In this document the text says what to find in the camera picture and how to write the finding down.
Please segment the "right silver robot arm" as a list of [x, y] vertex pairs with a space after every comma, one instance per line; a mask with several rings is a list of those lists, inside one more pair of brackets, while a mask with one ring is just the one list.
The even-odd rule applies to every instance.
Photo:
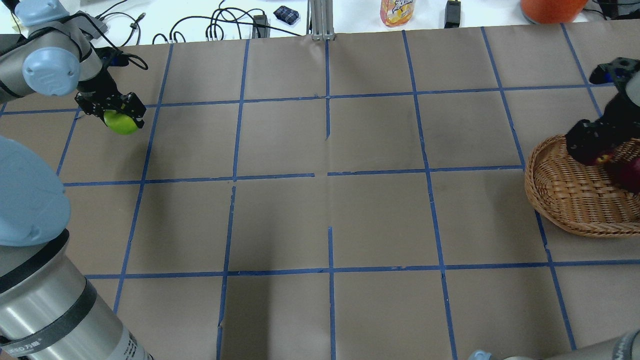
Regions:
[[567, 153], [585, 166], [598, 164], [599, 157], [639, 137], [639, 74], [618, 82], [616, 88], [601, 117], [579, 120], [564, 135]]

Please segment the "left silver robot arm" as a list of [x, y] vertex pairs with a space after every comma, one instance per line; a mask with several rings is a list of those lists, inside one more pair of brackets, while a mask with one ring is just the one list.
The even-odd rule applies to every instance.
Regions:
[[[144, 127], [146, 106], [119, 91], [91, 39], [105, 36], [89, 14], [59, 0], [8, 4], [28, 35], [1, 36], [1, 103], [37, 93], [75, 94], [78, 107], [113, 132]], [[67, 257], [71, 204], [55, 171], [27, 146], [1, 138], [1, 351], [17, 360], [151, 360], [94, 285]]]

